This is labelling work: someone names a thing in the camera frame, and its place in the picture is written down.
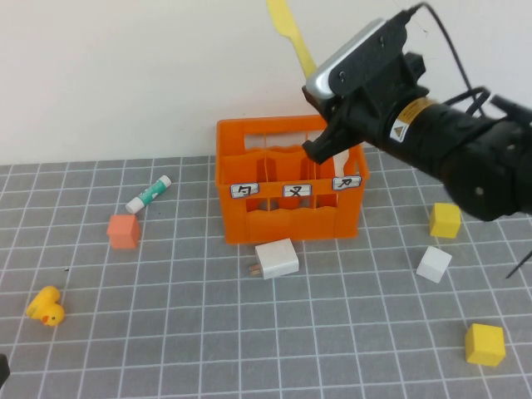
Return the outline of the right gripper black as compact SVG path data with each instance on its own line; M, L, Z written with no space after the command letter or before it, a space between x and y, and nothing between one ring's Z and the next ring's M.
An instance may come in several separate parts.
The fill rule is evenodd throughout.
M332 89L340 101L340 117L329 124L315 140L306 140L303 150L314 163L321 165L335 155L362 141L373 145L399 145L393 130L398 114L398 85L359 86L356 89Z

